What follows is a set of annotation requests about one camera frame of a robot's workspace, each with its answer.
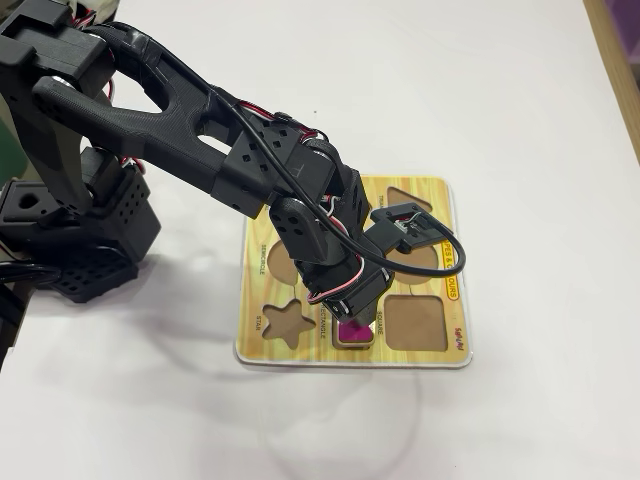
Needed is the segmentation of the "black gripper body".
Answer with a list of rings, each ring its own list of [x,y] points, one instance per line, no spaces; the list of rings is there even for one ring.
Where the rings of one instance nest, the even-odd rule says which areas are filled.
[[[322,304],[338,321],[347,321],[367,305],[376,305],[394,274],[338,243],[329,243],[333,264],[298,261],[307,302]]]

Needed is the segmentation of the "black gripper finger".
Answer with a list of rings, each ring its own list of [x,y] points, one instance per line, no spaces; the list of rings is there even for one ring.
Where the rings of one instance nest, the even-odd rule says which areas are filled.
[[[375,321],[375,306],[367,305],[356,315],[351,316],[347,320],[348,325],[366,327],[368,328],[371,323]]]

